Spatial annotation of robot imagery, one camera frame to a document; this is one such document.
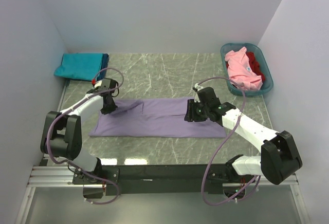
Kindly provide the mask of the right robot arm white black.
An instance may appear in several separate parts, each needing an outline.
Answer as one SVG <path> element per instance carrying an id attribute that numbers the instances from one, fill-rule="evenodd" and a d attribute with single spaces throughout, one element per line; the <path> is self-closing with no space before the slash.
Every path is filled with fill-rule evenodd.
<path id="1" fill-rule="evenodd" d="M 299 170 L 303 163 L 293 136 L 277 132 L 244 115 L 233 104 L 221 103 L 212 87 L 194 87 L 196 96 L 189 99 L 185 121 L 212 121 L 230 129 L 251 143 L 258 156 L 237 155 L 226 162 L 223 179 L 238 182 L 245 175 L 264 176 L 278 185 Z"/>

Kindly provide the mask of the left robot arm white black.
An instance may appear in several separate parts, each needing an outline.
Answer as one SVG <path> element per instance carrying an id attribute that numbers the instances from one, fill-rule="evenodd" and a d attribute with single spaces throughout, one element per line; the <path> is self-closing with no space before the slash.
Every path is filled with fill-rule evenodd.
<path id="1" fill-rule="evenodd" d="M 48 154 L 49 144 L 54 157 L 78 166 L 74 171 L 77 177 L 92 184 L 108 176 L 108 172 L 102 168 L 101 160 L 82 148 L 82 124 L 93 114 L 107 115 L 114 112 L 117 105 L 113 93 L 118 91 L 119 83 L 113 79 L 93 81 L 93 89 L 79 102 L 62 111 L 50 111 L 45 118 L 41 152 Z"/>

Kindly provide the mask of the purple t shirt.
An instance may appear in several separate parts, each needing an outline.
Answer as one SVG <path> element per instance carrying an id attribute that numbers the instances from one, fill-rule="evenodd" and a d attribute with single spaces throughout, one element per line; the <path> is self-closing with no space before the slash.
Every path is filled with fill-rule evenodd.
<path id="1" fill-rule="evenodd" d="M 110 114 L 99 114 L 91 137 L 224 138 L 223 127 L 207 120 L 187 122 L 189 97 L 117 99 Z"/>

